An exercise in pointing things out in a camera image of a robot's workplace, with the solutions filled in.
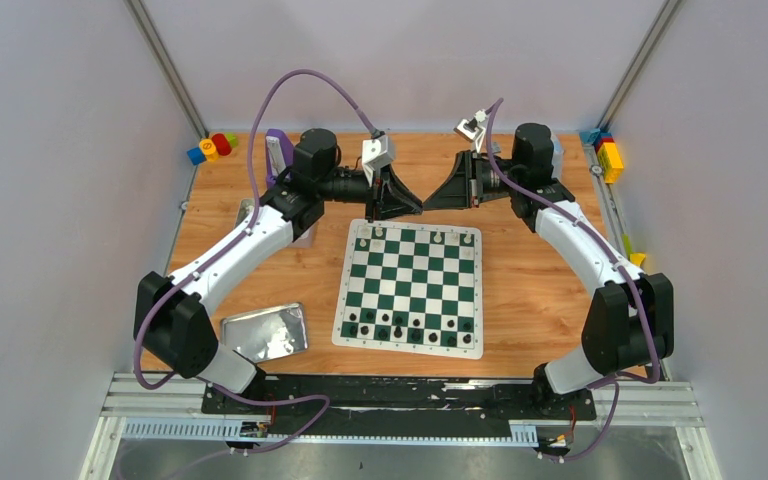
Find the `silver tin box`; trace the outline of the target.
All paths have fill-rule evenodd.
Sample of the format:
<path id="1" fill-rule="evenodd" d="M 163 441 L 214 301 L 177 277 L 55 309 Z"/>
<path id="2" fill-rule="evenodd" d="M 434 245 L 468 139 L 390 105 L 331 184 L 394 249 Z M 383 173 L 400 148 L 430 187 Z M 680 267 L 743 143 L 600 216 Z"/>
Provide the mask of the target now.
<path id="1" fill-rule="evenodd" d="M 248 217 L 254 210 L 254 200 L 252 198 L 245 198 L 240 202 L 235 225 L 240 226 L 248 220 Z M 318 225 L 314 224 L 306 232 L 304 232 L 298 239 L 296 239 L 291 245 L 291 248 L 305 249 L 313 246 Z"/>

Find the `silver tin lid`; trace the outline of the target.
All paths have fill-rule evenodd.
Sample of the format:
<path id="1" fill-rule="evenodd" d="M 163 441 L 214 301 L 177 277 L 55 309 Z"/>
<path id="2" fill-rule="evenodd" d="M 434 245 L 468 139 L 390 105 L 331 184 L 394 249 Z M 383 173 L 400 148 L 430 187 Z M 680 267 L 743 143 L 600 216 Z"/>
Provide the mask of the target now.
<path id="1" fill-rule="evenodd" d="M 309 348 L 304 307 L 293 302 L 226 317 L 220 341 L 254 363 L 303 353 Z"/>

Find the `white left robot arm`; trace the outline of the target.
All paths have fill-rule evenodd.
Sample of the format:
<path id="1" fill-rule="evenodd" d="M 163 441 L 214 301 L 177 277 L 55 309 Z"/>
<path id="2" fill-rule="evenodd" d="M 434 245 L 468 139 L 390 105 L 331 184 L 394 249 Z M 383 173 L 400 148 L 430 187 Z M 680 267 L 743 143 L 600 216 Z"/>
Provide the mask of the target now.
<path id="1" fill-rule="evenodd" d="M 396 151 L 388 135 L 363 141 L 357 169 L 343 167 L 341 154 L 333 132 L 305 131 L 241 224 L 177 271 L 146 274 L 137 287 L 134 359 L 148 350 L 175 374 L 228 390 L 239 411 L 258 411 L 266 400 L 264 373 L 218 340 L 210 320 L 217 307 L 262 262 L 309 231 L 328 201 L 362 203 L 369 221 L 423 210 L 393 170 Z"/>

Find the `green white chess board mat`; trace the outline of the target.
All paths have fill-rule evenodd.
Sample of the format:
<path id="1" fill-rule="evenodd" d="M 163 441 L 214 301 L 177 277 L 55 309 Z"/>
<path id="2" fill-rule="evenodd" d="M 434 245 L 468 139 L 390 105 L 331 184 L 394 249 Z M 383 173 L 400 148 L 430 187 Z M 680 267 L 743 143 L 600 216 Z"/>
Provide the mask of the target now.
<path id="1" fill-rule="evenodd" d="M 477 228 L 356 219 L 339 286 L 336 346 L 469 360 L 484 354 Z"/>

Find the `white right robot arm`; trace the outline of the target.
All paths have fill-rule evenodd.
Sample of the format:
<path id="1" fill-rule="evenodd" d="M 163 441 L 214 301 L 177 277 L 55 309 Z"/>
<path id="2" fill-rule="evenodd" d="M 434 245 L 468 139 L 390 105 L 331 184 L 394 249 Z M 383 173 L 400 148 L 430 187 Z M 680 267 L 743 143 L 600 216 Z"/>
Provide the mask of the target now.
<path id="1" fill-rule="evenodd" d="M 456 155 L 449 177 L 425 208 L 469 209 L 509 198 L 514 214 L 561 255 L 591 296 L 579 346 L 535 370 L 535 411 L 556 417 L 569 407 L 573 392 L 626 376 L 635 366 L 660 367 L 675 347 L 673 285 L 623 257 L 592 226 L 554 173 L 550 129 L 519 125 L 508 159 L 488 142 L 486 121 L 463 119 L 455 131 L 471 147 Z"/>

